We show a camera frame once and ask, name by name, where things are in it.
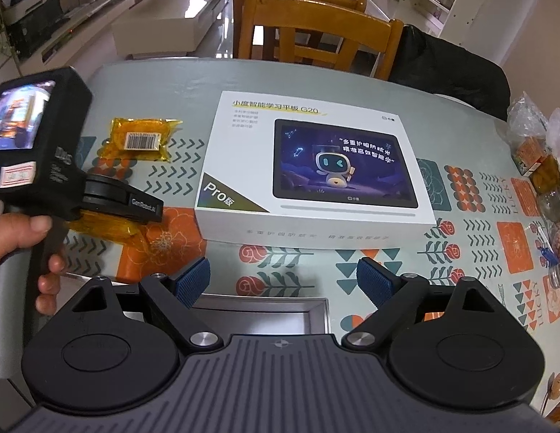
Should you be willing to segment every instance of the wooden chair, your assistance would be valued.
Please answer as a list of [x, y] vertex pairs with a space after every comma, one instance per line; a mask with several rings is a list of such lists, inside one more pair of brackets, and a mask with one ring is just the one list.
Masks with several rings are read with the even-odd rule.
[[[366, 10], [366, 0], [315, 0], [323, 1], [324, 3], [331, 3], [343, 8], [355, 9], [356, 11], [364, 12]], [[244, 0], [233, 0], [234, 7], [234, 47], [233, 56], [238, 58], [238, 46], [240, 42], [240, 28], [242, 27], [242, 11]], [[308, 47], [318, 48], [321, 33], [314, 32], [308, 39]], [[262, 59], [273, 60], [273, 51], [276, 40], [276, 29], [274, 27], [264, 28], [264, 46], [262, 48]]]
[[[278, 27], [279, 60], [294, 63], [296, 57], [319, 60], [336, 70], [348, 71], [360, 44], [383, 55], [375, 78], [386, 80], [392, 64], [403, 23], [396, 19], [386, 23], [371, 16], [330, 3], [312, 0], [244, 0], [238, 58], [249, 59], [255, 26]], [[343, 38], [337, 53], [295, 44], [297, 29], [334, 34]]]

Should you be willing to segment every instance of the black handle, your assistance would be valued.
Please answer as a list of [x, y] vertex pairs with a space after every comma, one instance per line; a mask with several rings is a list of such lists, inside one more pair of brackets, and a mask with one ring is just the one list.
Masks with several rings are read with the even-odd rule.
[[[5, 211], [15, 210], [6, 207]], [[18, 372], [23, 347], [45, 322], [35, 310], [37, 280], [49, 272], [49, 258], [60, 251], [66, 234], [64, 221], [53, 218], [43, 241], [31, 249], [18, 249], [0, 262], [0, 379]]]

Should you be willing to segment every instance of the gray ribbed panel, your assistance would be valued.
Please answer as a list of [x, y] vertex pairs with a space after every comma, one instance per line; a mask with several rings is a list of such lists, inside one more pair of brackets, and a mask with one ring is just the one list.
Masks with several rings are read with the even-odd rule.
[[[289, 345], [277, 347], [285, 340]], [[463, 415], [400, 390], [376, 357], [344, 351], [331, 335], [234, 336], [190, 357], [151, 402], [108, 417], [38, 408], [16, 433], [553, 433], [529, 406]]]

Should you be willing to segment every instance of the black jacket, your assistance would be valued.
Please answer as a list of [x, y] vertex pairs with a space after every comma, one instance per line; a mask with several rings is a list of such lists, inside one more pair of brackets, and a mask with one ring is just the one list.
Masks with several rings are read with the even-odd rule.
[[510, 88], [502, 69], [414, 26], [404, 26], [388, 81], [455, 97], [506, 121]]

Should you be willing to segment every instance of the cartoon robot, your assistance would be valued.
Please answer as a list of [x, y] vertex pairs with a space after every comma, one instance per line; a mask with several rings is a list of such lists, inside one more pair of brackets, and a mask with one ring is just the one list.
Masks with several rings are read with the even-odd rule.
[[340, 153], [322, 152], [316, 155], [318, 174], [326, 176], [326, 185], [337, 189], [344, 189], [354, 174], [350, 160]]

